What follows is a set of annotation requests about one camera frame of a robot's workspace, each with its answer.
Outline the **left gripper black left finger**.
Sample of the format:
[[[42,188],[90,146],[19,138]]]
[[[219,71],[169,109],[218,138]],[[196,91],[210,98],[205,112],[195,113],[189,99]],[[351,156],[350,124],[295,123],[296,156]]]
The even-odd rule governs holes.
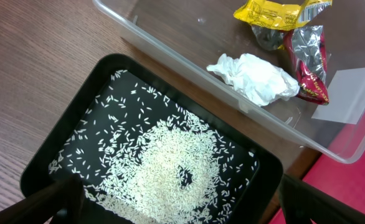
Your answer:
[[[82,180],[77,174],[56,182],[0,211],[0,224],[78,223],[84,201]]]

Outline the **white rice grains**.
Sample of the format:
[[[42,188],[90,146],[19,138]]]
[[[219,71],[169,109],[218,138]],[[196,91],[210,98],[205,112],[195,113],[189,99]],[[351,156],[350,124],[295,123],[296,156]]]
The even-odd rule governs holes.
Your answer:
[[[127,70],[110,75],[48,165],[132,223],[225,223],[259,161]]]

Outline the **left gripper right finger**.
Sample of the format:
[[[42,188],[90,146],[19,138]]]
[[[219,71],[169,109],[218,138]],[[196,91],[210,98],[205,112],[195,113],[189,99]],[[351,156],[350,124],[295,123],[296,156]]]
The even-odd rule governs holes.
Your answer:
[[[365,223],[365,214],[286,174],[278,196],[287,223]]]

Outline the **red silver foil wrapper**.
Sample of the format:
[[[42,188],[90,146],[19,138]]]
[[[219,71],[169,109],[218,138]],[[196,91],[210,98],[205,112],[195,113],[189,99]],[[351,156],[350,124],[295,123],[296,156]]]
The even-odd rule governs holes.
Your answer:
[[[323,26],[303,26],[289,31],[283,46],[288,52],[300,90],[297,97],[327,105],[327,54]]]

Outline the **yellow foil wrapper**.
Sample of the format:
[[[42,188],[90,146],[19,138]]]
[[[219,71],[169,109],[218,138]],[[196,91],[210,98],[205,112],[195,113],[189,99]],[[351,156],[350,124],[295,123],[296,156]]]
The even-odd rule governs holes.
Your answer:
[[[250,24],[263,49],[276,50],[287,32],[307,25],[332,4],[332,0],[306,0],[301,5],[249,0],[234,12],[234,17]]]

